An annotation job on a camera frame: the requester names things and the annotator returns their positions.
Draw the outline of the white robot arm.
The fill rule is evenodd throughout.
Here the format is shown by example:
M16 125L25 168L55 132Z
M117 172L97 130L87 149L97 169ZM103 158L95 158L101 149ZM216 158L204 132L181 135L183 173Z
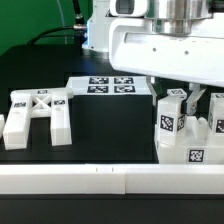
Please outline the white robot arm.
M186 112L202 84L224 87L224 2L93 0L85 54L119 71L186 81Z

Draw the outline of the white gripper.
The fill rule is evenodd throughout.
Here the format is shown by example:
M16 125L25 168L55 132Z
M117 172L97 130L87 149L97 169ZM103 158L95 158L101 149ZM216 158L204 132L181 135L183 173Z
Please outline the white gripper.
M146 84L154 106L155 77L193 82L186 101L186 114L192 116L206 91L200 84L224 87L224 18L196 20L184 37L157 34L148 19L117 18L109 31L109 60L116 70L152 75Z

